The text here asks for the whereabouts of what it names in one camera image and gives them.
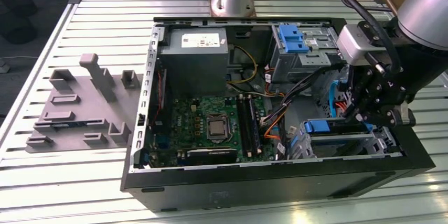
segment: green motherboard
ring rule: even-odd
[[[254,97],[258,118],[266,116],[263,98]],[[238,151],[236,163],[274,160],[274,143],[263,139],[262,153],[248,156],[243,150],[240,123],[236,108],[236,97],[203,97],[176,99],[172,106],[172,127],[166,146],[171,152],[160,156],[163,167],[182,166],[178,150],[195,148],[231,148]],[[228,137],[222,141],[211,140],[211,118],[223,118]]]

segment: blue plastic tab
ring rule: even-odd
[[[287,53],[310,51],[310,47],[303,42],[303,33],[296,25],[279,25],[279,37],[286,44]]]
[[[292,142],[291,142],[291,147],[294,147],[294,145],[296,144],[296,141],[299,140],[299,136],[296,135],[296,137],[294,138]]]
[[[306,131],[307,131],[307,133],[312,133],[314,132],[314,128],[311,126],[311,123],[306,122],[304,125],[306,125]]]
[[[374,125],[370,124],[370,123],[364,123],[364,125],[366,125],[368,131],[372,132],[374,131]]]
[[[330,132],[330,125],[328,125],[328,122],[324,120],[310,121],[304,125],[306,125],[306,130],[308,133]]]

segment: cpu socket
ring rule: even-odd
[[[207,139],[219,144],[228,139],[228,117],[226,114],[207,116]]]

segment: sticker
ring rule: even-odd
[[[318,45],[318,41],[315,39],[306,39],[307,45]]]
[[[283,146],[282,143],[278,144],[278,149],[282,152],[282,154],[286,155],[286,147]]]
[[[267,80],[267,83],[271,83],[271,75],[268,73],[264,74],[264,78]]]
[[[298,128],[294,126],[290,126],[288,134],[295,135]]]
[[[220,47],[219,34],[184,34],[182,47]]]

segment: floor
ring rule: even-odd
[[[12,45],[0,36],[0,59],[15,56],[39,57],[42,49],[46,46],[68,0],[34,1],[39,12],[30,19],[38,29],[38,37],[24,45]],[[35,64],[35,59],[32,58],[14,58],[4,59],[4,61],[11,66],[11,70],[8,73],[0,74],[0,115],[8,113]]]

